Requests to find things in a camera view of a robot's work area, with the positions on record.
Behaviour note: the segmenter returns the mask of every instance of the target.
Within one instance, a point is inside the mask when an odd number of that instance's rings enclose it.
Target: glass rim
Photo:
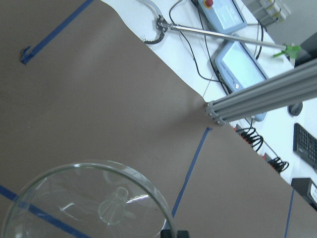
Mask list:
[[[129,169],[135,171],[136,173],[142,175],[142,177],[146,179],[146,183],[148,183],[150,186],[146,185],[143,181],[141,181],[140,179],[127,173],[126,171],[120,170],[119,168],[116,168],[116,167],[111,166],[111,165],[123,166],[125,168],[129,168]],[[166,200],[164,199],[164,197],[160,193],[160,191],[152,184],[152,182],[148,178],[146,178],[143,174],[141,174],[137,170],[135,170],[129,166],[126,166],[122,163],[110,161],[110,160],[98,161],[98,162],[88,161],[88,162],[80,162],[80,163],[62,165],[62,166],[53,168],[51,170],[48,170],[48,171],[36,176],[34,179],[32,179],[30,182],[28,182],[21,189],[21,191],[17,194],[17,197],[14,199],[13,203],[10,205],[10,207],[7,211],[7,215],[5,216],[5,219],[4,219],[1,238],[6,238],[5,235],[7,233],[7,228],[8,228],[8,224],[9,224],[12,212],[14,211],[16,206],[19,204],[19,202],[21,202],[23,196],[27,193],[27,191],[30,188],[32,188],[34,185],[36,185],[40,181],[44,180],[45,178],[48,178],[49,176],[52,176],[56,173],[62,173],[62,172],[74,170],[77,168],[99,169],[99,170],[104,170],[104,171],[110,171],[114,174],[123,176],[124,178],[133,182],[135,185],[139,186],[141,189],[143,189],[149,195],[149,197],[151,197],[151,199],[160,208],[161,212],[165,216],[166,222],[169,224],[172,238],[177,238],[177,230],[175,229],[175,226],[174,226],[173,217],[172,217],[170,208],[169,208]]]

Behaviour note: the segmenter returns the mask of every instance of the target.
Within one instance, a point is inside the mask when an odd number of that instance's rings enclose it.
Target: keyboard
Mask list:
[[[294,124],[293,151],[312,167],[317,168],[317,140],[298,123]]]

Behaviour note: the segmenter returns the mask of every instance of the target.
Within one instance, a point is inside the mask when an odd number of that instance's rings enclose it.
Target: red emergency stop button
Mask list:
[[[207,8],[211,8],[211,6],[213,5],[213,1],[212,0],[204,0],[204,5]]]

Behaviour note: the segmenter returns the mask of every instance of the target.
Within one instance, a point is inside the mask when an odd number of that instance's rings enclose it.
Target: black device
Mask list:
[[[298,116],[303,109],[303,103],[296,103],[293,105],[289,105],[287,109],[290,115]]]
[[[317,140],[301,125],[294,124],[293,151],[312,167],[317,168]]]
[[[169,229],[161,230],[160,238],[172,238],[172,234]],[[177,231],[177,238],[189,238],[188,231]]]
[[[292,187],[317,211],[317,187],[310,178],[293,178]]]

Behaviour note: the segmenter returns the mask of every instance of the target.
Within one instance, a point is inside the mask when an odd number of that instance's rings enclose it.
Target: blue painter's tape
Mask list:
[[[10,191],[9,189],[3,187],[2,185],[0,185],[0,194],[11,201],[15,201],[19,197],[17,194],[15,194],[14,192]],[[41,210],[40,208],[38,208],[32,204],[21,201],[21,202],[19,202],[18,207],[22,208],[22,209],[28,209],[28,211],[31,212],[32,214],[34,214],[35,216],[43,219],[44,221],[52,224],[53,226],[55,226],[59,229],[71,234],[72,236],[74,236],[76,238],[90,238],[88,235],[86,235],[86,234],[78,231],[77,229],[67,225],[66,223],[60,221],[59,219],[53,217],[52,215],[44,212],[43,210]]]
[[[288,209],[288,215],[287,215],[287,221],[286,221],[286,228],[285,228],[284,238],[287,238],[289,220],[290,220],[290,218],[291,218],[291,213],[292,213],[294,193],[295,193],[295,190],[293,189],[292,195],[291,195],[291,201],[290,201],[290,203],[289,203],[289,209]]]
[[[199,145],[198,145],[198,147],[197,147],[197,150],[196,150],[196,153],[195,153],[194,158],[193,158],[193,160],[192,160],[192,163],[190,164],[190,167],[189,167],[189,169],[188,169],[187,175],[186,175],[186,177],[185,177],[184,185],[183,185],[182,189],[180,190],[180,192],[179,192],[179,194],[178,194],[178,197],[177,197],[177,199],[176,199],[175,205],[174,205],[174,207],[173,207],[173,210],[172,210],[172,216],[173,216],[173,217],[174,217],[175,214],[176,214],[177,208],[178,208],[178,206],[179,206],[179,203],[180,203],[180,201],[181,201],[181,199],[182,199],[182,196],[183,196],[183,194],[184,194],[184,191],[185,191],[185,189],[186,189],[186,186],[187,186],[187,183],[188,183],[188,181],[189,181],[190,175],[192,174],[192,171],[193,171],[193,169],[194,169],[194,166],[195,166],[195,163],[196,163],[197,158],[198,158],[198,156],[199,156],[200,150],[201,150],[201,148],[202,148],[202,146],[203,146],[203,144],[204,144],[204,141],[205,141],[205,139],[206,139],[206,137],[207,137],[208,132],[211,131],[211,130],[212,130],[211,128],[207,127],[207,129],[205,130],[205,133],[203,134],[202,139],[200,140],[200,143],[199,143]]]
[[[29,212],[34,214],[35,216],[43,219],[44,221],[52,224],[53,226],[56,226],[57,228],[71,234],[72,236],[76,238],[89,238],[86,234],[74,229],[73,227],[67,225],[66,223],[56,219],[55,217],[51,216],[50,214],[47,214],[46,212],[42,211],[40,208],[30,204],[29,206]]]
[[[14,192],[11,192],[9,189],[3,187],[2,185],[0,185],[0,194],[11,201],[15,201],[18,198],[18,195],[16,195]]]
[[[58,27],[56,27],[48,36],[46,36],[33,50],[29,53],[31,47],[27,47],[23,53],[20,61],[26,64],[30,61],[38,52],[40,52],[55,36],[57,36],[68,24],[74,20],[86,7],[91,4],[93,0],[86,0],[80,5],[68,18],[66,18]]]

